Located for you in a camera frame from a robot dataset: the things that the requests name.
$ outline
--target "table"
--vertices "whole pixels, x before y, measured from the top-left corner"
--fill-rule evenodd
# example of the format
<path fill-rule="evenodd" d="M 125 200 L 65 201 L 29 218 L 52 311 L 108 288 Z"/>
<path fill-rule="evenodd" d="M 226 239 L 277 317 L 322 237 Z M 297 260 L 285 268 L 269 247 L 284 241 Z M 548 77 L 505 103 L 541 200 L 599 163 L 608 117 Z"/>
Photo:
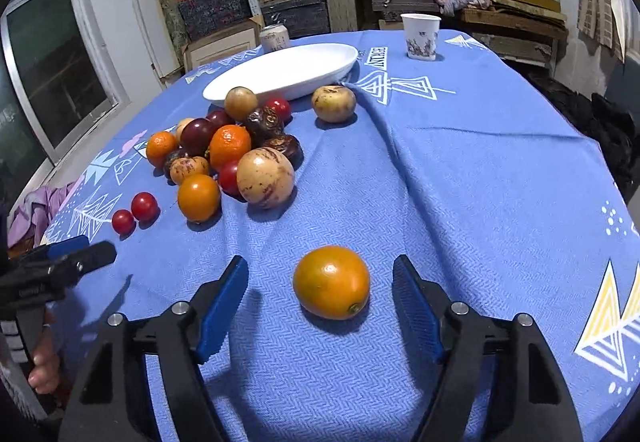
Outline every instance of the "table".
<path fill-rule="evenodd" d="M 46 237 L 108 239 L 118 258 L 56 305 L 71 372 L 109 314 L 156 315 L 216 279 L 237 254 L 249 263 L 249 289 L 222 351 L 202 367 L 231 439 L 408 441 L 434 368 L 392 299 L 392 263 L 405 253 L 423 278 L 481 314 L 532 314 L 585 440 L 599 440 L 638 385 L 640 239 L 598 145 L 458 31 L 440 32 L 430 63 L 409 60 L 397 31 L 295 44 L 319 42 L 360 53 L 344 80 L 358 99 L 357 120 L 323 126 L 309 98 L 293 102 L 287 132 L 299 138 L 305 161 L 288 207 L 257 211 L 223 196 L 212 225 L 188 225 L 176 188 L 143 159 L 152 133 L 205 115 L 204 87 L 259 48 L 180 79 L 88 166 Z M 139 191 L 156 195 L 161 215 L 120 241 L 108 222 Z M 298 260 L 326 244 L 356 250 L 370 268 L 370 306 L 354 321 L 309 317 L 292 291 Z M 149 364 L 163 440 L 174 440 L 158 362 Z M 481 428 L 486 381 L 470 440 Z"/>

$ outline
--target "paper cup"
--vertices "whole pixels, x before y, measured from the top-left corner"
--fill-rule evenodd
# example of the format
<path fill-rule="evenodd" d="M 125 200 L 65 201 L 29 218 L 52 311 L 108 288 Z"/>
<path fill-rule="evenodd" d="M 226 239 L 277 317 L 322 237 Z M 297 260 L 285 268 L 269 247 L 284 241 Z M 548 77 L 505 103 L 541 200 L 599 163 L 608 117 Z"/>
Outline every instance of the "paper cup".
<path fill-rule="evenodd" d="M 402 16 L 406 53 L 414 60 L 436 59 L 436 40 L 440 30 L 440 17 L 407 14 Z"/>

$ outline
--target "white plate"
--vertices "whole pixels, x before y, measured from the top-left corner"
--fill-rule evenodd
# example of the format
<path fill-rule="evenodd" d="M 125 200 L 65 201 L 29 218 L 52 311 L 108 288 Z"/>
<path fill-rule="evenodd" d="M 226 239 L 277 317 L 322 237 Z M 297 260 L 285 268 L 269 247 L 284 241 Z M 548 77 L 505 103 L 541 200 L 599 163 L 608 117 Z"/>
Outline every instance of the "white plate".
<path fill-rule="evenodd" d="M 202 95 L 215 104 L 234 87 L 246 87 L 264 103 L 271 97 L 291 101 L 339 81 L 351 70 L 358 50 L 344 44 L 313 44 L 276 50 L 241 63 L 209 83 Z"/>

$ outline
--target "orange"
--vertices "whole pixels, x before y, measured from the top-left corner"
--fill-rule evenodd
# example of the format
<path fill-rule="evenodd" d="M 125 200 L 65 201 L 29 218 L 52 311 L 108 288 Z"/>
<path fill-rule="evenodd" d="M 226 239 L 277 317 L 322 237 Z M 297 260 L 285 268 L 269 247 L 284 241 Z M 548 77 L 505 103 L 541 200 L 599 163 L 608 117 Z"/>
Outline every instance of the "orange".
<path fill-rule="evenodd" d="M 349 319 L 367 304 L 369 271 L 351 249 L 320 247 L 305 255 L 293 273 L 301 305 L 325 319 Z"/>
<path fill-rule="evenodd" d="M 178 188 L 178 207 L 191 222 L 206 222 L 220 208 L 218 183 L 209 175 L 190 175 Z"/>
<path fill-rule="evenodd" d="M 178 139 L 169 132 L 154 133 L 146 143 L 146 158 L 155 167 L 162 167 L 164 159 L 178 149 Z"/>
<path fill-rule="evenodd" d="M 239 161 L 251 150 L 251 136 L 238 125 L 226 125 L 213 134 L 209 143 L 209 162 L 220 171 L 227 162 Z"/>

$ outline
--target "screw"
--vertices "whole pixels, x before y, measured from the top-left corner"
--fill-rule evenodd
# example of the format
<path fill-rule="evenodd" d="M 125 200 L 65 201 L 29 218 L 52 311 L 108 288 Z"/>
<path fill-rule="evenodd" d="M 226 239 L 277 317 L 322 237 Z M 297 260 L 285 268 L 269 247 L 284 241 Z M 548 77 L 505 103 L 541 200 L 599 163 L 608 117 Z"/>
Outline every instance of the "screw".
<path fill-rule="evenodd" d="M 189 310 L 189 304 L 186 301 L 178 301 L 178 303 L 174 303 L 171 307 L 171 312 L 176 314 L 177 316 L 181 316 L 182 314 L 187 314 Z"/>
<path fill-rule="evenodd" d="M 451 304 L 451 311 L 453 314 L 463 316 L 469 312 L 469 307 L 466 303 L 462 303 L 462 301 L 456 301 Z"/>
<path fill-rule="evenodd" d="M 124 316 L 121 313 L 117 312 L 117 313 L 111 314 L 109 316 L 109 319 L 107 320 L 107 323 L 110 324 L 112 327 L 116 327 L 120 323 L 122 323 L 123 319 L 124 319 Z"/>
<path fill-rule="evenodd" d="M 529 314 L 518 314 L 516 319 L 524 327 L 530 327 L 533 324 L 533 318 Z"/>

